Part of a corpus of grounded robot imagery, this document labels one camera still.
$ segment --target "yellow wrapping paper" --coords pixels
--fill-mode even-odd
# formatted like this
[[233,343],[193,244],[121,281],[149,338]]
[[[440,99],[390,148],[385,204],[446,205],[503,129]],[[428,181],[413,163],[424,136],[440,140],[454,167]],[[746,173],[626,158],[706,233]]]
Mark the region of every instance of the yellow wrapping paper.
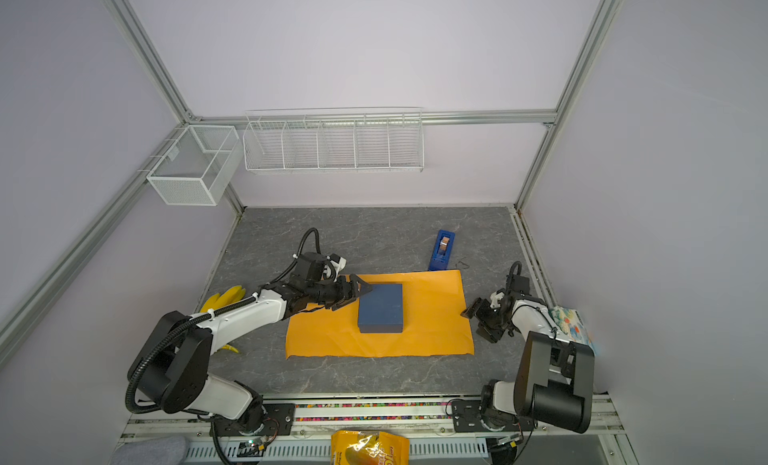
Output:
[[403,329],[400,334],[361,334],[358,302],[340,310],[291,317],[286,358],[401,357],[475,354],[459,270],[360,275],[371,283],[402,283]]

